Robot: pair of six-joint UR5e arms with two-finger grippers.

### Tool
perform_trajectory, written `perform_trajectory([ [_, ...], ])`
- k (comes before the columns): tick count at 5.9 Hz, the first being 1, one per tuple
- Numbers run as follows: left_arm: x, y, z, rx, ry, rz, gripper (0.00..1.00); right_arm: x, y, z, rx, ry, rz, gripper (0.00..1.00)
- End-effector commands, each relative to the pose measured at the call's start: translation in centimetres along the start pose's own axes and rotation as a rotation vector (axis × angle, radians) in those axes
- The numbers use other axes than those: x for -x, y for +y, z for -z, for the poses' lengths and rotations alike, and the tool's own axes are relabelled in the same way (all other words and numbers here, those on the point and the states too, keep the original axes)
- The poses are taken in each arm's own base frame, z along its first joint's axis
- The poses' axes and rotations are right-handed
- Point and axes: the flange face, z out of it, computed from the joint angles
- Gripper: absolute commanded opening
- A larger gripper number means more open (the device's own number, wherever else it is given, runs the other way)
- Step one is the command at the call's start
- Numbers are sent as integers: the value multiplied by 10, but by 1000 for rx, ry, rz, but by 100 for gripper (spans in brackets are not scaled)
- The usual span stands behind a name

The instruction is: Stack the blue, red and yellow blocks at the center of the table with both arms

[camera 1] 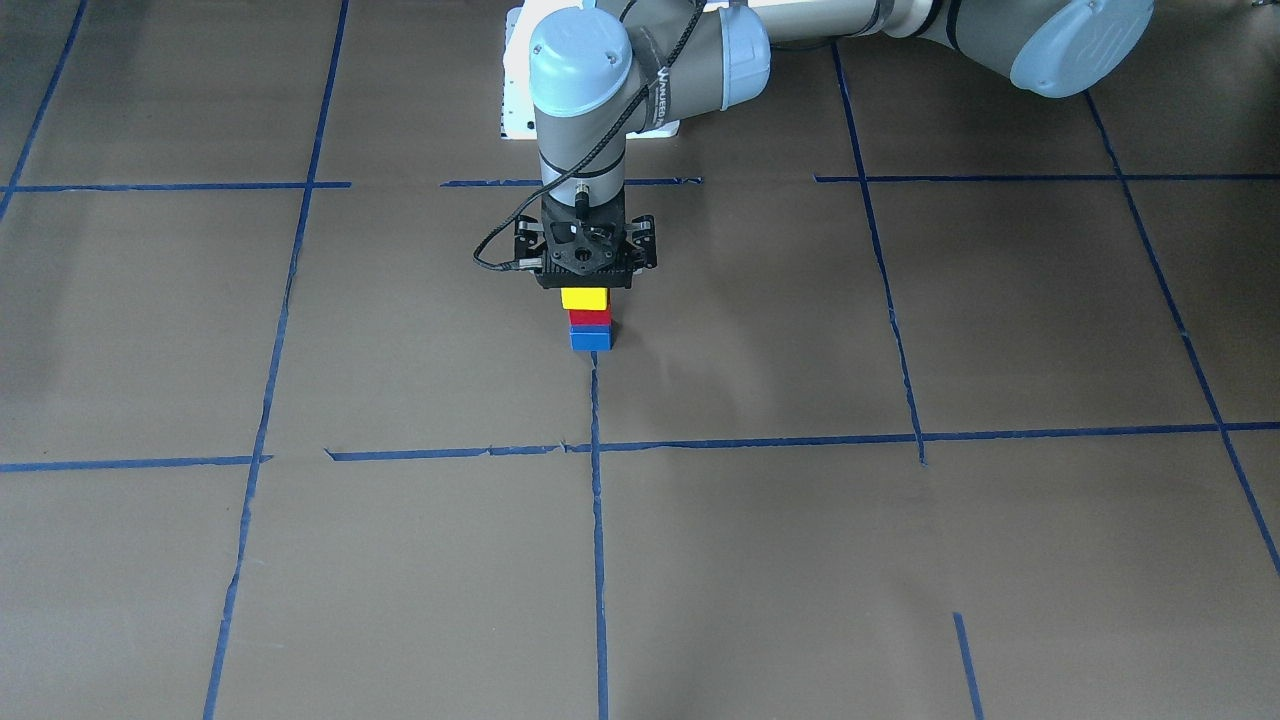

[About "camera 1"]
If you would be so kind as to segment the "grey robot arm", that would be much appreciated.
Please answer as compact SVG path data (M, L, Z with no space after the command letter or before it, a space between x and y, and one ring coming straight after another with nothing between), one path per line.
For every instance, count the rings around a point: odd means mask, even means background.
M618 288L657 264L655 222L628 219L630 135L748 102L774 50L887 35L950 47L1043 97L1100 82L1152 1L526 1L508 18L504 105L532 123L540 186L500 223L545 288Z

